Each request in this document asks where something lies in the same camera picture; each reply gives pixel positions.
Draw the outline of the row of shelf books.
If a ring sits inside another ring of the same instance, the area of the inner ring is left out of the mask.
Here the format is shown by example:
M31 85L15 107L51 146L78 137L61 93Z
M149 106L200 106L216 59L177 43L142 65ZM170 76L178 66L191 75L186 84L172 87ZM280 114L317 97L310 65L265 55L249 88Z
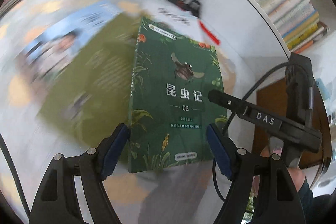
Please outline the row of shelf books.
M303 53L329 32L311 0L255 0L275 25L290 52Z

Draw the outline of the grey ginkgo pattern table mat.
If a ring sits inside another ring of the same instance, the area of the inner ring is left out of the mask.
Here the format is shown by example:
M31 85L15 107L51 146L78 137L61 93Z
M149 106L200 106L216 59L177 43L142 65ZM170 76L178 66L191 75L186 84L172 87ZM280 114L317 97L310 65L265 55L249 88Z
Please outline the grey ginkgo pattern table mat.
M22 0L1 18L1 134L29 204L56 153L80 155L127 120L134 40L112 43L106 74L112 90L103 90L90 105L85 88L72 96L72 84L63 85L52 102L66 104L54 105L56 114L49 119L40 110L53 83L34 79L21 51L46 38L53 47L60 46L61 55L74 58L82 42L92 40L116 9L135 18L146 1ZM122 160L104 186L122 223L213 223L222 205L209 162L131 174Z

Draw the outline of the dark green insect book 02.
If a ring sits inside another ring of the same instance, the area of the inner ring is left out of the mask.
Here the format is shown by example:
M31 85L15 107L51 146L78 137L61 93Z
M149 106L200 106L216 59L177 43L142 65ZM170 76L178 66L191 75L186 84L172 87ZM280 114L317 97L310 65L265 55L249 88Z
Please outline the dark green insect book 02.
M129 102L129 172L211 160L206 128L223 126L227 112L208 93L223 89L214 46L143 17Z

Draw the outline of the olive green book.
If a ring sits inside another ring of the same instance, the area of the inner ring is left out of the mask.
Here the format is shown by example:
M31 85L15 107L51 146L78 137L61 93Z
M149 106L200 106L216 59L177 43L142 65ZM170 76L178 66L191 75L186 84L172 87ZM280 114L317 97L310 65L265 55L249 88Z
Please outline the olive green book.
M108 22L56 79L39 112L49 127L90 147L127 123L141 17Z

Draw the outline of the white bookshelf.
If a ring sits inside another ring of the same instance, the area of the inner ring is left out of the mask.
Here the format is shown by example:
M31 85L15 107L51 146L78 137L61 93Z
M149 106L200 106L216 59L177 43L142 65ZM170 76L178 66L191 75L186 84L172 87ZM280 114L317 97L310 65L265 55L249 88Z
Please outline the white bookshelf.
M200 0L201 21L221 40L225 53L232 48L245 62L245 72L260 78L289 58L283 39L254 0Z

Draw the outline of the light blue portrait book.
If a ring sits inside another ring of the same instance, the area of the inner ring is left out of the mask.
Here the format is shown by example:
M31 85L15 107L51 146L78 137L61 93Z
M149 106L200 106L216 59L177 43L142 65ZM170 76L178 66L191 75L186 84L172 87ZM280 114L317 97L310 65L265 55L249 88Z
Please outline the light blue portrait book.
M54 78L100 29L120 13L121 9L108 1L73 12L29 42L18 60L31 73L33 81Z

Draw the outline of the red tassel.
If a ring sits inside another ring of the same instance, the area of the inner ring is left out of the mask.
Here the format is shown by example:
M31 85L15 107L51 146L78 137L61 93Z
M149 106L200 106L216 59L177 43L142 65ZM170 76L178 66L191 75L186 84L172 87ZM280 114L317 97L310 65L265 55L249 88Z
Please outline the red tassel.
M214 45L220 46L221 41L204 25L201 20L198 20L202 32L205 34L206 41L211 42Z

